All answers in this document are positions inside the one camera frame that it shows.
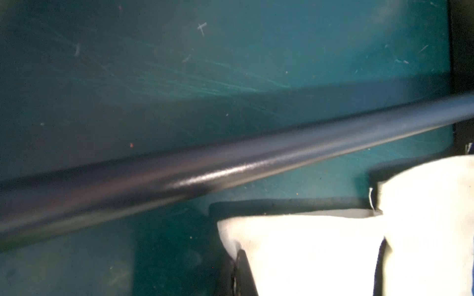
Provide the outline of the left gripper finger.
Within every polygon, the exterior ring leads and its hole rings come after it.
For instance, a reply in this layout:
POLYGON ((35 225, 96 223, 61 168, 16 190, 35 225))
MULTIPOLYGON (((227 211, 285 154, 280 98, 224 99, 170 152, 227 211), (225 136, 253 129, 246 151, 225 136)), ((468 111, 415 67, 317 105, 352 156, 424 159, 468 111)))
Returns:
POLYGON ((248 257, 244 250, 236 259, 226 255, 216 284, 217 296, 258 296, 248 257))

